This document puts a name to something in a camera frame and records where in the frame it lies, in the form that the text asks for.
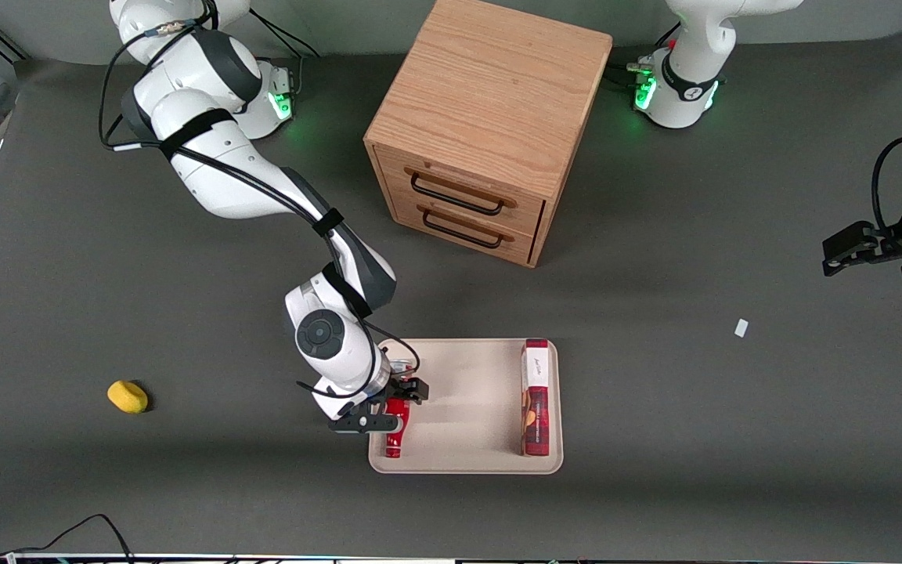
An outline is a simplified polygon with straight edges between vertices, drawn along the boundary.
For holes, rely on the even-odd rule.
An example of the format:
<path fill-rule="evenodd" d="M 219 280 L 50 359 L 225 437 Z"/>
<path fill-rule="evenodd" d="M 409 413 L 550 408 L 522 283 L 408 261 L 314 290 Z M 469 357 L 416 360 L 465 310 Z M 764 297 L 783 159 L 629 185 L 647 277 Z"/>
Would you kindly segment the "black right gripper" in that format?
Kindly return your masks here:
<path fill-rule="evenodd" d="M 383 392 L 371 399 L 371 414 L 408 415 L 411 406 L 420 406 L 429 399 L 429 386 L 415 374 L 391 376 Z"/>

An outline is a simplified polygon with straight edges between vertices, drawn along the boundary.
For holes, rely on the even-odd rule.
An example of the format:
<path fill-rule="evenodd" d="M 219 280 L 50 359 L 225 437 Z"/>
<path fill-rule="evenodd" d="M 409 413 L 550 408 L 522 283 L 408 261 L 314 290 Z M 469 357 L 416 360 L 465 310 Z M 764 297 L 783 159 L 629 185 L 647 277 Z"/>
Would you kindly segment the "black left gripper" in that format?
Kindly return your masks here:
<path fill-rule="evenodd" d="M 823 240 L 823 273 L 832 277 L 852 266 L 902 260 L 902 216 L 886 224 L 881 206 L 874 206 L 879 238 L 873 222 L 852 222 L 848 227 Z"/>

